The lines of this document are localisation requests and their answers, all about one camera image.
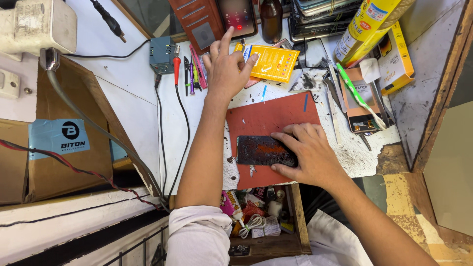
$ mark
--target green toothbrush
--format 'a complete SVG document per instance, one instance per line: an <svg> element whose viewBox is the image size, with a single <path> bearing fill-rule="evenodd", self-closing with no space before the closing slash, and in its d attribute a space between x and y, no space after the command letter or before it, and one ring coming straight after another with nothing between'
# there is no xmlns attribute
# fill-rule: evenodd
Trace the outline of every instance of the green toothbrush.
<svg viewBox="0 0 473 266"><path fill-rule="evenodd" d="M353 97L355 98L355 100L358 102L358 104L365 108L366 110L368 110L368 112L370 112L372 115L373 115L373 118L375 120L376 123L373 123L374 126L378 126L381 130L386 130L387 127L386 127L386 124L383 122L383 120L381 118L379 118L379 116L377 116L375 114L375 112L373 111L373 109L371 109L371 107L369 107L369 105L367 105L365 103L365 101L363 100L363 98L361 98L360 94L355 90L355 86L353 85L353 83L351 82L350 78L348 77L347 75L347 72L345 72L345 70L343 69L343 67L340 65L340 63L337 63L337 68L338 68L338 72L340 73L340 76L342 77L343 81L345 82L345 84L347 84L348 88L350 89L351 93L353 94Z"/></svg>

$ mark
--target yellow spray can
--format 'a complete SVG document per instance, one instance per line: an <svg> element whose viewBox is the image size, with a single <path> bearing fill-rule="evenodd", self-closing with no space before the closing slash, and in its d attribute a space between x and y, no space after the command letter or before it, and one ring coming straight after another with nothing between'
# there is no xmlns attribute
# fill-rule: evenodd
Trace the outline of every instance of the yellow spray can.
<svg viewBox="0 0 473 266"><path fill-rule="evenodd" d="M333 52L345 68L361 61L415 0L364 0Z"/></svg>

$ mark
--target red repair mat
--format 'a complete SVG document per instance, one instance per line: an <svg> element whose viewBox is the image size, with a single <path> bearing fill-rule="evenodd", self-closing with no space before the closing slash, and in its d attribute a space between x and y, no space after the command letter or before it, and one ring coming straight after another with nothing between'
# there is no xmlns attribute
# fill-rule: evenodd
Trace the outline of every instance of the red repair mat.
<svg viewBox="0 0 473 266"><path fill-rule="evenodd" d="M227 122L234 158L237 157L238 136L269 136L272 132L281 132L289 124L306 122L320 124L310 92L227 110ZM256 165L253 177L250 175L249 165L237 164L237 166L240 172L238 189L293 181L271 170L270 166Z"/></svg>

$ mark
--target red and black wire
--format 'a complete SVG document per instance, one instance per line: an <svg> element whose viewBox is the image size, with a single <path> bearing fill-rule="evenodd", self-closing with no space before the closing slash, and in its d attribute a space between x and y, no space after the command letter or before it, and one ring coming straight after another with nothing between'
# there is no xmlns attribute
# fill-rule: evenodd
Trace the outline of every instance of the red and black wire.
<svg viewBox="0 0 473 266"><path fill-rule="evenodd" d="M134 191L133 189L128 189L128 188L123 188L123 187L119 187L117 185L114 184L114 181L112 179L109 179L109 178L106 178L104 175L102 174L99 174L99 173L96 173L96 172L93 172L93 171L85 171L85 170L81 170L81 169L78 169L78 168L75 168L74 166L72 166L66 159L64 159L64 157L62 157L61 155L59 155L58 153L56 152L53 152L53 151L44 151L44 150L39 150L39 149L30 149L30 148L26 148L26 147L22 147L20 145L16 145L14 143L11 143L11 142L8 142L8 141L5 141L5 140L2 140L0 139L0 145L3 146L3 147L6 147L6 148L9 148L11 150L16 150L16 151L29 151L29 152L37 152L37 153L40 153L40 154L44 154L44 155L47 155L49 157L52 157L54 159L56 159L58 162L60 162L61 164L69 167L72 169L72 171L78 173L78 174L88 174L88 175L95 175L97 176L98 178L101 178L105 181L107 181L113 188L115 189L118 189L118 190L121 190L121 191L125 191L125 192L132 192L136 195L136 198L143 202L143 203L146 203L146 204L149 204L149 205L153 205L153 207L155 207L157 210L161 211L163 209L161 209L159 206L157 206L156 204L152 203L152 202L149 202L149 201L146 201L146 200L143 200L141 199L141 197L138 195L138 193L136 191Z"/></svg>

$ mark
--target red handle probe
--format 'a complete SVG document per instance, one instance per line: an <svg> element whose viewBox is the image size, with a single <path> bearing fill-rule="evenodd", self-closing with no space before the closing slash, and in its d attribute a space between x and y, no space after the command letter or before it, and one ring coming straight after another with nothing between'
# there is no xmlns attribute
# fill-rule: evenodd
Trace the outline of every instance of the red handle probe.
<svg viewBox="0 0 473 266"><path fill-rule="evenodd" d="M179 65L181 64L181 59L179 57L175 57L173 59L174 62L174 84L177 85L179 81Z"/></svg>

